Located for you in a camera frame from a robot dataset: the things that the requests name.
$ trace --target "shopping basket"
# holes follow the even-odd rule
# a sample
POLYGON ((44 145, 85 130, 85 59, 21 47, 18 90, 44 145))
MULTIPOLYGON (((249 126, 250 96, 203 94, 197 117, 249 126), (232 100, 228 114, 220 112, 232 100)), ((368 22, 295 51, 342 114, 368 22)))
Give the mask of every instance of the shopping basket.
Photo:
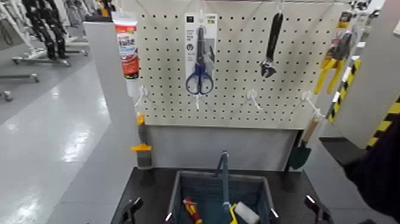
MULTIPOLYGON (((183 205, 186 197, 196 203, 203 224, 229 224, 229 207, 240 201, 260 216, 260 224, 277 223, 278 215, 274 211, 267 179, 263 176, 230 175, 227 159, 228 153, 224 151, 216 173, 177 172, 166 223, 193 224, 183 205)), ((236 217, 238 224, 245 223, 236 217)))

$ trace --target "blue scissors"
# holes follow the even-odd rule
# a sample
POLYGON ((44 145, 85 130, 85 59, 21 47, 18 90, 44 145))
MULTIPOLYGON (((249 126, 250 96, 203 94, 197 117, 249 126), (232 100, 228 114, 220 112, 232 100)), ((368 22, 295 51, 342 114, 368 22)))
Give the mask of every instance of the blue scissors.
POLYGON ((204 62, 205 41, 204 28, 200 27, 197 31, 197 56, 195 72, 186 79, 186 90, 191 94, 208 94, 214 87, 212 77, 207 73, 204 62))

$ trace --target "hazard stripe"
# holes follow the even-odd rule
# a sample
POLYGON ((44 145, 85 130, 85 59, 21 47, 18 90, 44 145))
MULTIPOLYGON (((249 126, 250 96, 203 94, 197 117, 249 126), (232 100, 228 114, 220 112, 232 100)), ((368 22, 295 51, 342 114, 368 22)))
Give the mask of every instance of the hazard stripe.
POLYGON ((346 94, 349 87, 353 83, 354 76, 360 68, 361 60, 355 60, 351 67, 348 67, 343 75, 342 83, 340 84, 339 90, 335 93, 335 96, 339 94, 338 97, 334 97, 332 105, 328 113, 328 121, 332 123, 335 120, 335 115, 338 114, 340 105, 345 100, 346 94))
POLYGON ((370 150, 379 141, 385 132, 390 128, 394 120, 400 118, 400 96, 397 97, 396 101, 389 107, 385 118, 380 122, 372 138, 367 142, 367 150, 370 150))

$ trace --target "basket handle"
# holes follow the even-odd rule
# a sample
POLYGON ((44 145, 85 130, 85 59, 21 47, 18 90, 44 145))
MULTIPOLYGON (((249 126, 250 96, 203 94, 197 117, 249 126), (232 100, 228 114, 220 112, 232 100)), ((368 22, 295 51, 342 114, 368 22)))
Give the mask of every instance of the basket handle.
POLYGON ((229 213, 230 203, 229 203, 229 187, 228 187, 228 157, 229 154, 227 151, 222 151, 222 155, 220 158, 220 162, 217 166, 217 171, 215 175, 218 176, 220 173, 220 169, 222 169, 222 187, 223 187, 223 199, 224 203, 222 206, 224 207, 225 211, 229 213))

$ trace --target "white pegboard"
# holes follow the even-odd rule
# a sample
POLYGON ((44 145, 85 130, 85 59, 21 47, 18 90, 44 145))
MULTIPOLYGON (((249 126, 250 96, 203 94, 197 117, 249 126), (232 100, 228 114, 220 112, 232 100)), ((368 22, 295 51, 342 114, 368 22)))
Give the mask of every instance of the white pegboard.
POLYGON ((275 51, 277 73, 261 77, 276 2, 207 1, 217 13, 218 43, 214 89, 199 99, 185 88, 185 12, 198 1, 143 0, 126 3, 139 20, 140 78, 149 91, 143 111, 149 125, 304 129, 312 114, 301 104, 314 87, 320 61, 329 47, 343 3, 287 2, 275 51), (247 100, 258 92, 257 110, 247 100))

